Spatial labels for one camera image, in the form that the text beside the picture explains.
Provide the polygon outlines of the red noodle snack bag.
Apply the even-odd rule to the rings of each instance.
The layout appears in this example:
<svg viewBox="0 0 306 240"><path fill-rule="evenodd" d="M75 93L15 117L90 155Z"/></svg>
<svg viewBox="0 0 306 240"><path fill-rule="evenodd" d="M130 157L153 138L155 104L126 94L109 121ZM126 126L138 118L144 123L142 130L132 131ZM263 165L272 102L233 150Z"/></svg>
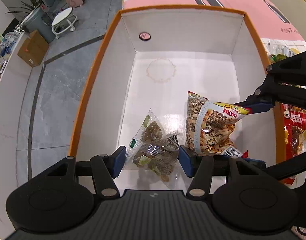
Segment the red noodle snack bag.
<svg viewBox="0 0 306 240"><path fill-rule="evenodd" d="M306 152L306 110L281 103L286 160Z"/></svg>

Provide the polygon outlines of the Mimi shrimp chips bag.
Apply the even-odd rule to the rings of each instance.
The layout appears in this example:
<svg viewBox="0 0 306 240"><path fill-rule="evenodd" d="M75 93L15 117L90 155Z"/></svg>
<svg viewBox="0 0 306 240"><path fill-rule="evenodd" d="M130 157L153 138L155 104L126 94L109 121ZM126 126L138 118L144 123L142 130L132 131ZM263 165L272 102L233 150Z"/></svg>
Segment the Mimi shrimp chips bag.
<svg viewBox="0 0 306 240"><path fill-rule="evenodd" d="M249 108L224 102L213 102L188 92L186 147L198 156L225 155L242 157L229 136L235 124L250 113Z"/></svg>

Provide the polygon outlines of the clear bag green candies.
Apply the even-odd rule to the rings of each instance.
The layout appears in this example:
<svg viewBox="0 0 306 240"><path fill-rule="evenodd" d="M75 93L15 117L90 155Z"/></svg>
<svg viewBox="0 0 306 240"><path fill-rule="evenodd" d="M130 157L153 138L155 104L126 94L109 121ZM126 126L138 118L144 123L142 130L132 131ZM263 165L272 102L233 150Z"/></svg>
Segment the clear bag green candies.
<svg viewBox="0 0 306 240"><path fill-rule="evenodd" d="M178 144L165 132L152 110L129 143L124 170L154 173L167 187L177 180Z"/></svg>

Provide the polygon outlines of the lemon pattern tablecloth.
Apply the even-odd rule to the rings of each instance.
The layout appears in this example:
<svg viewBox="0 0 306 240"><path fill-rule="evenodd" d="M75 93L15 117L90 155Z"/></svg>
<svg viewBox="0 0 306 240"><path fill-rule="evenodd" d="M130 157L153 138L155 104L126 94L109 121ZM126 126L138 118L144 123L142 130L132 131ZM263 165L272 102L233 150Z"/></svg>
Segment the lemon pattern tablecloth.
<svg viewBox="0 0 306 240"><path fill-rule="evenodd" d="M195 4L244 11L265 48L276 42L295 53L306 50L306 13L283 12L269 0L122 0L124 9L162 4Z"/></svg>

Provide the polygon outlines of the orange cardboard box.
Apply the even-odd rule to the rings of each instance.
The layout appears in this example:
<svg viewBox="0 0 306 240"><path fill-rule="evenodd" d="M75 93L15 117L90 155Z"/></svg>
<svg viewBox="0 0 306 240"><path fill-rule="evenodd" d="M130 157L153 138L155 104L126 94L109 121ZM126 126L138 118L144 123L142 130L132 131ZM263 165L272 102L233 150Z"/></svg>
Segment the orange cardboard box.
<svg viewBox="0 0 306 240"><path fill-rule="evenodd" d="M250 16L201 5L156 5L117 13L91 67L69 157L95 159L80 183L113 198L126 189L164 190L152 172L129 164L111 178L103 157L128 146L149 111L167 132L184 133L187 93L212 101L246 100L269 64Z"/></svg>

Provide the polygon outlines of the white TV console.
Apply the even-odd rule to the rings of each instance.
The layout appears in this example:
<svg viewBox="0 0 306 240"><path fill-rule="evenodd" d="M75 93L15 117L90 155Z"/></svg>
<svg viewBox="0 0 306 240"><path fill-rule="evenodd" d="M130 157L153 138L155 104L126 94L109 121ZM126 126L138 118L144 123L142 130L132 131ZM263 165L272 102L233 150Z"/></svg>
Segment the white TV console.
<svg viewBox="0 0 306 240"><path fill-rule="evenodd" d="M0 79L0 239L6 239L15 229L6 211L8 196L18 188L17 140L18 126L25 90L32 67L18 56L18 51L29 38L22 33Z"/></svg>

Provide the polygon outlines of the brown cardboard carton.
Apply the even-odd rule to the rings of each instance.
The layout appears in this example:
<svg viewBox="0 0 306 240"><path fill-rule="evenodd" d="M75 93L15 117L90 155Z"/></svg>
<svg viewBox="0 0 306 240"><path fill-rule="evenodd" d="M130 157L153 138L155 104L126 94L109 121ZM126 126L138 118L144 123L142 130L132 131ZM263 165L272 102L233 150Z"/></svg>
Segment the brown cardboard carton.
<svg viewBox="0 0 306 240"><path fill-rule="evenodd" d="M35 30L25 39L17 55L29 66L36 67L42 63L48 48L48 42L38 30Z"/></svg>

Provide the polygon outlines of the white round rolling stool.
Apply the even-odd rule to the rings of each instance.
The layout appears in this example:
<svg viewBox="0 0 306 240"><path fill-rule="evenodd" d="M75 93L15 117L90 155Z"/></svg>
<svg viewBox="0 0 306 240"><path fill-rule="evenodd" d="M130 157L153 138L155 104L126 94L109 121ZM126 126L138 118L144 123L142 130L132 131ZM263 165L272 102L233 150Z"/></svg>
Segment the white round rolling stool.
<svg viewBox="0 0 306 240"><path fill-rule="evenodd" d="M78 21L78 17L74 14L74 9L68 7L65 10L59 12L51 24L51 30L55 36L55 39L59 39L60 36L66 31L75 31L75 23Z"/></svg>

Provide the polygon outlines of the grey trash bin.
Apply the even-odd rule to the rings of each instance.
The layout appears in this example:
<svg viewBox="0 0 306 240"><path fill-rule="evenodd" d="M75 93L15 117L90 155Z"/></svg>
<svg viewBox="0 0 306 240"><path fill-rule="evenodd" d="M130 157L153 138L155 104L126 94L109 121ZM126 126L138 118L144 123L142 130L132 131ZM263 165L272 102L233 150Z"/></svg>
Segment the grey trash bin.
<svg viewBox="0 0 306 240"><path fill-rule="evenodd" d="M37 30L47 43L51 43L55 39L51 22L49 15L41 7L37 7L22 20L20 27L29 33Z"/></svg>

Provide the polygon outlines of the long leaf potted plant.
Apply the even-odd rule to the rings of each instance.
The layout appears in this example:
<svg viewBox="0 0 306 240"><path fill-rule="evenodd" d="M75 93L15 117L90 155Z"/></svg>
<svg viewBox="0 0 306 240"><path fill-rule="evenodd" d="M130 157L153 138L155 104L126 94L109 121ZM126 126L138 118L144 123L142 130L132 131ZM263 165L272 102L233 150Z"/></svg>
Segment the long leaf potted plant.
<svg viewBox="0 0 306 240"><path fill-rule="evenodd" d="M29 2L20 1L19 6L8 7L6 14L26 14L32 13L35 9L50 7L45 3L45 0L29 0Z"/></svg>

